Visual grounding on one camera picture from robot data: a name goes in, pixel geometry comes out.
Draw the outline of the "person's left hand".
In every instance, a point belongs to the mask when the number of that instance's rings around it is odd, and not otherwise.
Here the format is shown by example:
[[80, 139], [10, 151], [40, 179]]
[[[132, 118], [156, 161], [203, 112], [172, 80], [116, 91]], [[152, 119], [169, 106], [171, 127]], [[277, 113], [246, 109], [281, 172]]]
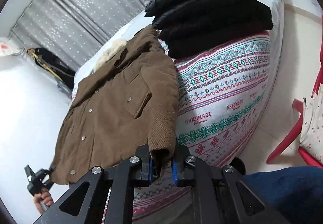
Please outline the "person's left hand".
[[42, 215], [45, 213], [45, 210], [42, 205], [46, 205], [47, 207], [51, 207], [54, 204], [53, 198], [49, 192], [49, 190], [45, 187], [41, 189], [40, 193], [35, 193], [33, 196], [33, 202], [37, 211]]

